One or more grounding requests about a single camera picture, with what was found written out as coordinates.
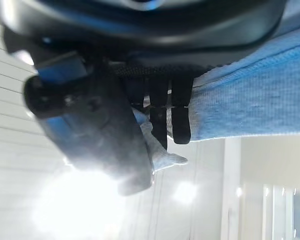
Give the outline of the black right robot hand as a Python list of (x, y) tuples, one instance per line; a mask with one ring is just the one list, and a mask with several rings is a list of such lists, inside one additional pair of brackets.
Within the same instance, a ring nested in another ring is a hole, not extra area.
[(7, 53), (32, 65), (26, 107), (75, 168), (150, 188), (155, 153), (191, 140), (196, 78), (238, 61), (280, 25), (284, 0), (0, 0)]

